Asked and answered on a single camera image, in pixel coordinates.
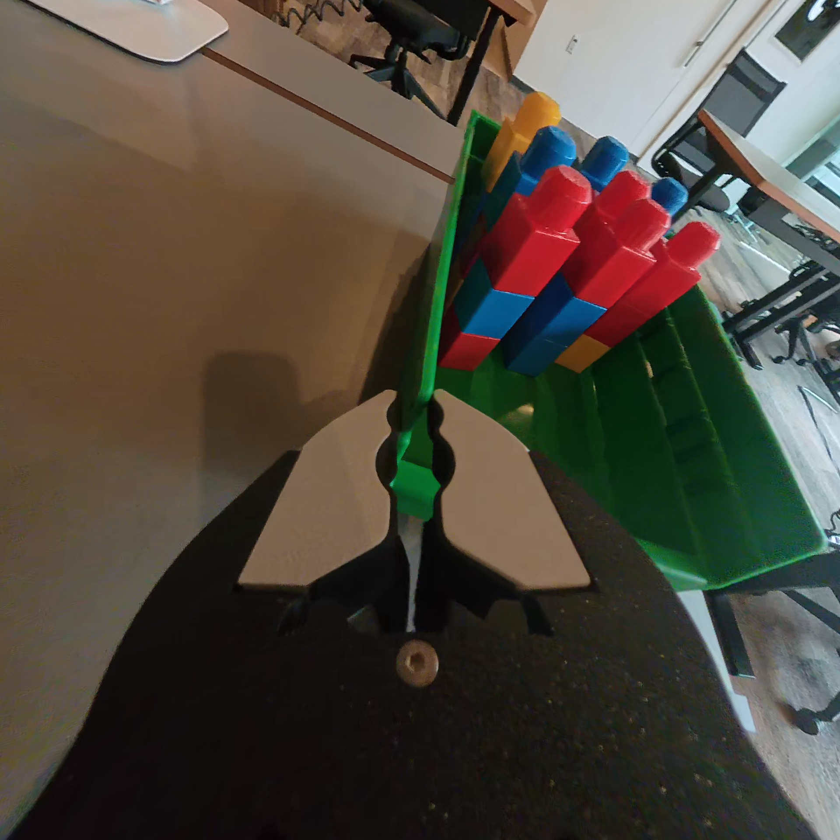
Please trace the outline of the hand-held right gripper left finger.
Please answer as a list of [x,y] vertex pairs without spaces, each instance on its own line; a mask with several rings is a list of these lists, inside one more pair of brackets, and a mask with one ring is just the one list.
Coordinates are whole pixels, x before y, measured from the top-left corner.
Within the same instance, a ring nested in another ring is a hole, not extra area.
[[396,391],[332,420],[297,453],[237,586],[288,597],[281,634],[303,628],[316,604],[343,618],[371,613],[385,634],[406,630],[410,563],[398,533]]

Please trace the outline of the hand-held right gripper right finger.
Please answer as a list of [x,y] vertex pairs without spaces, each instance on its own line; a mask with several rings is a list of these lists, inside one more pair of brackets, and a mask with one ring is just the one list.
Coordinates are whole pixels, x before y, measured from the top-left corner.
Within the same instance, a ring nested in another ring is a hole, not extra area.
[[530,635],[554,635],[541,595],[588,589],[592,578],[528,447],[446,390],[427,407],[439,484],[423,526],[418,630],[441,634],[453,606],[485,622],[518,604]]

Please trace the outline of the green plastic bin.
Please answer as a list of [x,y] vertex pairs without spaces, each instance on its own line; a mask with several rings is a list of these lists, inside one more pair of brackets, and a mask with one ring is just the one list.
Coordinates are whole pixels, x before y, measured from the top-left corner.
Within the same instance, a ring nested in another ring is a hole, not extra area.
[[399,511],[428,520],[439,484],[426,407],[442,388],[538,450],[615,516],[678,591],[713,590],[824,551],[826,536],[699,283],[583,372],[438,365],[454,247],[500,126],[472,112],[407,368]]

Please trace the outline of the cluster of mega block towers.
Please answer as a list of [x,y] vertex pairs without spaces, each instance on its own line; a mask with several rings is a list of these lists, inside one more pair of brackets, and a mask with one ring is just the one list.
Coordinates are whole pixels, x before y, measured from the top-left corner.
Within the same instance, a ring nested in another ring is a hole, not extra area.
[[496,348],[502,354],[502,339],[574,252],[574,226],[594,208],[614,219],[650,197],[670,221],[652,247],[650,270],[553,364],[583,372],[697,285],[700,267],[719,249],[719,232],[695,221],[671,234],[687,190],[672,178],[652,183],[627,161],[627,148],[605,136],[579,162],[558,104],[541,92],[505,119],[481,166],[476,208],[456,236],[440,367],[472,372]]

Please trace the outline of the wooden top desk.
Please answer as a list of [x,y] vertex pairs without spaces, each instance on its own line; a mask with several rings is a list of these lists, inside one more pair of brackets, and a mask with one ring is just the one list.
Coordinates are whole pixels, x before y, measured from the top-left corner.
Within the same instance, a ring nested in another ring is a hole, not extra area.
[[689,192],[688,206],[693,206],[706,184],[719,175],[735,175],[763,196],[763,202],[748,220],[814,263],[810,270],[789,276],[783,285],[722,321],[721,326],[732,346],[751,368],[761,371],[763,366],[753,350],[753,341],[838,292],[838,254],[811,241],[787,224],[785,218],[797,217],[838,245],[838,207],[709,111],[700,110],[698,118],[709,141],[719,148],[719,161]]
[[502,21],[505,28],[514,25],[532,25],[536,15],[530,1],[485,1],[481,3],[486,7],[486,13],[478,29],[475,43],[469,52],[463,76],[446,117],[446,122],[455,127],[458,126],[469,96],[476,84],[476,79],[484,58],[487,56],[498,23]]

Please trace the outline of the white document stand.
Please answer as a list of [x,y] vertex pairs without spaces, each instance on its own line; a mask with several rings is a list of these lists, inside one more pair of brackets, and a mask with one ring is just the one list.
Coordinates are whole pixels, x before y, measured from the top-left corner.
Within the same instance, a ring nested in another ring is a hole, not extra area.
[[139,58],[176,64],[228,32],[227,20],[199,1],[32,1]]

